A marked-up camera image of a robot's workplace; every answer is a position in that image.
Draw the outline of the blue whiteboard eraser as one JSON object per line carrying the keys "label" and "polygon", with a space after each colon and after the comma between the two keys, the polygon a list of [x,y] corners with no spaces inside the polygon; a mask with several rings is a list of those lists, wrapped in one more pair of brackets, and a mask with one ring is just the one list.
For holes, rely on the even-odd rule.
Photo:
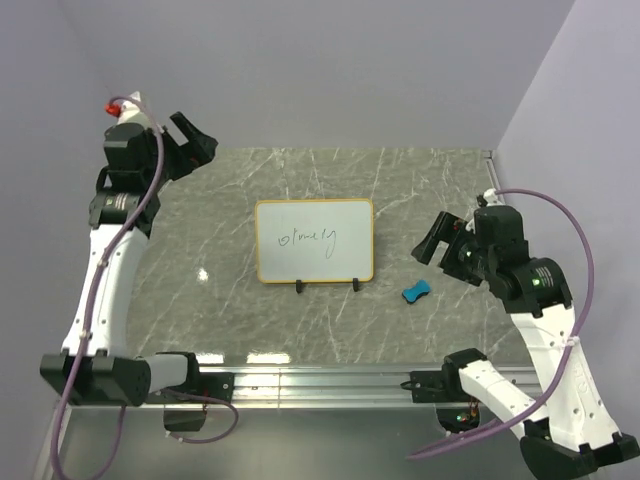
{"label": "blue whiteboard eraser", "polygon": [[408,304],[415,304],[420,298],[431,292],[430,285],[425,280],[418,280],[412,287],[402,291],[402,297]]}

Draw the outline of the yellow framed whiteboard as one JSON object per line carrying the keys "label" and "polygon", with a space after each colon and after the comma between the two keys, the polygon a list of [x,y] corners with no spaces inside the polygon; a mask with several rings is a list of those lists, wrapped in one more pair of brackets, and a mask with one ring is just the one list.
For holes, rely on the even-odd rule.
{"label": "yellow framed whiteboard", "polygon": [[254,208],[256,273],[264,284],[368,282],[374,208],[366,198],[262,200]]}

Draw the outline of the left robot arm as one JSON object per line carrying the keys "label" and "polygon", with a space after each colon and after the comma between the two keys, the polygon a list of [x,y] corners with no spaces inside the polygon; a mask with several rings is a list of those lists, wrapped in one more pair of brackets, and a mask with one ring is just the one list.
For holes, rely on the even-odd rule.
{"label": "left robot arm", "polygon": [[194,354],[134,358],[126,322],[134,277],[160,208],[158,191],[210,163],[218,142],[176,112],[171,121],[186,141],[162,133],[157,149],[150,122],[122,112],[106,130],[95,196],[89,206],[90,255],[80,302],[58,354],[46,354],[40,375],[72,405],[139,406],[167,388],[180,402],[196,399],[203,379]]}

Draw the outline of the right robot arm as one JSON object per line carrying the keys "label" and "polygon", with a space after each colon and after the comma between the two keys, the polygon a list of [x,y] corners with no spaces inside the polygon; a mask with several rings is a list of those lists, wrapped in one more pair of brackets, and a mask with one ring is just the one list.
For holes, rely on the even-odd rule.
{"label": "right robot arm", "polygon": [[578,479],[638,457],[637,439],[620,430],[598,393],[564,273],[555,261],[530,256],[521,214],[488,205],[467,222],[442,211],[412,255],[428,264],[440,243],[447,245],[439,262],[444,274],[473,286],[487,283],[504,306],[543,400],[536,403],[474,348],[445,357],[437,390],[450,401],[484,404],[518,439],[537,479]]}

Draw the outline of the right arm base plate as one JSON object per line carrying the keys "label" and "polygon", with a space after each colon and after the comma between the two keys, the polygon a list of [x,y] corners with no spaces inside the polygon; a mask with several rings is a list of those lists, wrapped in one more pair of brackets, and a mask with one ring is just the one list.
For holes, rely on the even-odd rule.
{"label": "right arm base plate", "polygon": [[411,393],[415,404],[444,403],[449,399],[440,371],[411,371],[400,388]]}

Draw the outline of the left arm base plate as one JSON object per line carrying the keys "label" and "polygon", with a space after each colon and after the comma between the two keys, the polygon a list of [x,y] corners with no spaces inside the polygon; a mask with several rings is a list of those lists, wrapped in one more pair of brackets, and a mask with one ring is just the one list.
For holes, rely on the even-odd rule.
{"label": "left arm base plate", "polygon": [[235,374],[231,371],[205,371],[201,370],[193,394],[223,400],[232,401],[235,387]]}

